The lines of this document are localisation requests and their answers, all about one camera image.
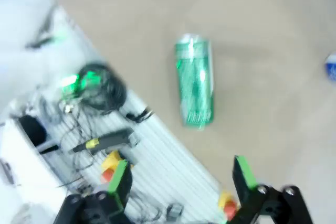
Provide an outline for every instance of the silver bolt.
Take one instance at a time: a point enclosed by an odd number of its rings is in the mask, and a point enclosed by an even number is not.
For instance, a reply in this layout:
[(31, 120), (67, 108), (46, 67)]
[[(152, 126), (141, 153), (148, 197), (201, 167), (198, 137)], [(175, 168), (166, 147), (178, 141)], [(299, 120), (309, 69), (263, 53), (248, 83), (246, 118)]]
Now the silver bolt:
[(286, 188), (285, 192), (288, 193), (290, 196), (293, 196), (295, 194), (294, 190), (290, 187)]
[(98, 199), (99, 199), (99, 200), (103, 200), (103, 199), (105, 199), (105, 197), (106, 197), (106, 194), (100, 194), (100, 195), (98, 196)]
[(71, 203), (72, 203), (72, 204), (75, 204), (77, 201), (78, 201), (78, 198), (75, 197), (75, 198), (73, 198), (73, 199), (71, 200)]
[(267, 192), (267, 189), (265, 186), (259, 186), (258, 187), (258, 191), (262, 194), (265, 194)]

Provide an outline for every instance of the brown surface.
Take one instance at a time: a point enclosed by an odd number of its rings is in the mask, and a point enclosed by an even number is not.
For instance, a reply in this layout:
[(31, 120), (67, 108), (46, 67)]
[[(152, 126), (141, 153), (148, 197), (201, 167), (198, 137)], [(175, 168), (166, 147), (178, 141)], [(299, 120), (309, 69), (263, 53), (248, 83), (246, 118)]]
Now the brown surface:
[[(227, 169), (241, 153), (270, 183), (294, 182), (314, 194), (305, 162), (335, 150), (336, 89), (323, 72), (336, 48), (335, 0), (59, 2), (221, 182), (232, 183)], [(204, 131), (181, 126), (173, 52), (185, 32), (213, 43), (216, 114)]]

